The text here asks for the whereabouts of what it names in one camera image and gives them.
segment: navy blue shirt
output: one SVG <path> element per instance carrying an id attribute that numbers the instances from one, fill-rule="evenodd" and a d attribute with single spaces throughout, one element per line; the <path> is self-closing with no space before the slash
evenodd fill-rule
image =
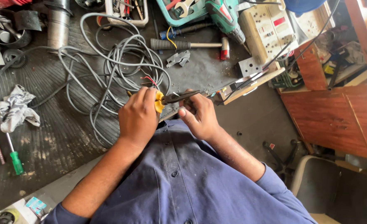
<path id="1" fill-rule="evenodd" d="M 268 166 L 253 182 L 181 120 L 161 124 L 92 219 L 58 204 L 44 223 L 317 224 Z"/>

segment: extension socket board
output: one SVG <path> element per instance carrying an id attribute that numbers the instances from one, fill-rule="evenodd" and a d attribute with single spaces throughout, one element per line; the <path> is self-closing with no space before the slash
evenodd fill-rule
<path id="1" fill-rule="evenodd" d="M 286 13 L 284 1 L 267 0 L 266 2 L 280 2 L 281 5 L 253 6 L 243 11 L 238 20 L 252 56 L 256 57 L 261 64 L 266 64 L 276 57 L 292 39 L 293 42 L 280 56 L 298 48 L 298 41 Z"/>

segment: black gear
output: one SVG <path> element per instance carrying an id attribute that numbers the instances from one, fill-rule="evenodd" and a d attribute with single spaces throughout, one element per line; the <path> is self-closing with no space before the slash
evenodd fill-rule
<path id="1" fill-rule="evenodd" d="M 18 49 L 8 49 L 4 52 L 4 54 L 2 54 L 2 58 L 4 59 L 5 63 L 8 63 L 22 53 L 23 51 Z M 15 63 L 13 63 L 10 67 L 18 69 L 23 68 L 24 66 L 26 66 L 26 64 L 27 64 L 27 56 L 23 55 L 19 58 L 19 60 L 15 61 Z"/>

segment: coiled wire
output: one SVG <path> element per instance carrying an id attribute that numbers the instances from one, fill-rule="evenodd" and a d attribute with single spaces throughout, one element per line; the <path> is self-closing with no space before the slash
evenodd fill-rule
<path id="1" fill-rule="evenodd" d="M 126 27 L 116 25 L 116 24 L 105 24 L 98 28 L 96 34 L 95 34 L 95 40 L 96 45 L 104 50 L 106 53 L 101 52 L 87 37 L 83 23 L 84 20 L 91 16 L 102 16 L 102 17 L 108 17 L 113 18 L 119 21 L 122 21 L 126 23 L 129 27 L 134 29 L 134 32 L 129 30 Z M 116 43 L 113 45 L 111 49 L 107 49 L 104 46 L 102 46 L 98 41 L 98 34 L 100 30 L 103 27 L 106 26 L 113 26 L 120 28 L 126 32 L 128 32 L 131 36 L 123 39 L 119 43 Z M 127 77 L 137 74 L 139 71 L 142 71 L 146 76 L 148 76 L 151 80 L 154 81 L 154 84 L 152 84 L 152 87 L 157 88 L 160 90 L 160 85 L 163 81 L 163 76 L 167 77 L 167 90 L 164 92 L 164 94 L 169 94 L 170 86 L 171 86 L 171 79 L 168 73 L 163 68 L 163 62 L 161 61 L 161 58 L 154 52 L 153 50 L 149 49 L 146 46 L 145 39 L 139 34 L 139 30 L 133 25 L 132 23 L 110 15 L 105 15 L 102 13 L 87 13 L 83 15 L 80 19 L 80 30 L 84 37 L 84 39 L 87 41 L 88 45 L 95 51 L 94 53 L 90 53 L 87 51 L 84 51 L 82 49 L 71 47 L 71 46 L 65 46 L 61 47 L 60 49 L 57 49 L 58 51 L 58 57 L 62 63 L 62 66 L 67 71 L 67 81 L 61 85 L 58 89 L 56 89 L 51 95 L 46 97 L 44 100 L 42 100 L 40 103 L 31 106 L 30 108 L 36 108 L 44 103 L 46 103 L 49 99 L 51 99 L 57 92 L 59 92 L 61 89 L 66 87 L 66 93 L 67 93 L 67 99 L 71 106 L 78 111 L 79 113 L 83 115 L 89 115 L 90 116 L 90 122 L 91 126 L 94 130 L 94 136 L 97 139 L 97 141 L 103 145 L 104 147 L 111 147 L 113 145 L 113 142 L 108 140 L 103 134 L 102 131 L 99 131 L 96 127 L 96 120 L 100 114 L 101 109 L 105 110 L 106 112 L 114 115 L 118 115 L 116 112 L 116 107 L 113 107 L 113 105 L 117 106 L 117 108 L 122 107 L 126 102 L 122 101 L 121 99 L 117 99 L 115 95 L 110 91 L 111 84 L 114 82 L 119 87 L 126 91 L 138 91 L 141 86 L 137 85 L 134 81 L 128 79 Z M 23 52 L 21 55 L 15 57 L 13 60 L 8 62 L 1 70 L 0 70 L 0 76 L 4 74 L 5 70 L 9 68 L 15 61 L 17 61 L 21 56 L 26 55 L 30 53 L 31 51 L 38 50 L 38 49 L 46 49 L 46 50 L 56 50 L 52 49 L 50 47 L 40 46 L 40 47 L 34 47 L 31 48 L 25 52 Z M 105 59 L 104 65 L 103 65 L 103 74 L 96 73 L 87 60 L 82 56 L 84 55 L 90 55 L 90 56 L 100 56 Z M 139 59 L 139 63 L 125 63 L 122 62 L 122 58 L 124 55 L 133 55 Z M 64 61 L 63 56 L 66 56 L 70 58 L 70 63 L 67 65 L 67 63 Z M 87 67 L 89 70 L 89 74 L 75 74 L 72 71 L 73 65 L 75 63 L 82 64 L 83 66 Z M 125 67 L 134 67 L 135 69 L 133 71 L 123 71 L 123 66 Z M 80 78 L 83 77 L 93 77 L 97 84 L 104 90 L 102 96 L 95 97 L 88 89 L 84 87 L 84 85 L 79 81 Z M 70 94 L 69 94 L 69 84 L 72 82 L 76 82 L 79 87 L 88 95 L 89 98 L 91 98 L 94 101 L 94 104 L 89 108 L 88 111 L 83 111 L 79 109 L 71 100 Z"/>

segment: rag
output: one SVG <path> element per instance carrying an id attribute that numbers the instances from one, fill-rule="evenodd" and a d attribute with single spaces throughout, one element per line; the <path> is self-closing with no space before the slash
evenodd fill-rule
<path id="1" fill-rule="evenodd" d="M 0 129 L 4 133 L 11 133 L 25 120 L 39 127 L 40 116 L 31 108 L 27 107 L 35 96 L 26 91 L 21 85 L 15 85 L 9 96 L 0 102 Z"/>

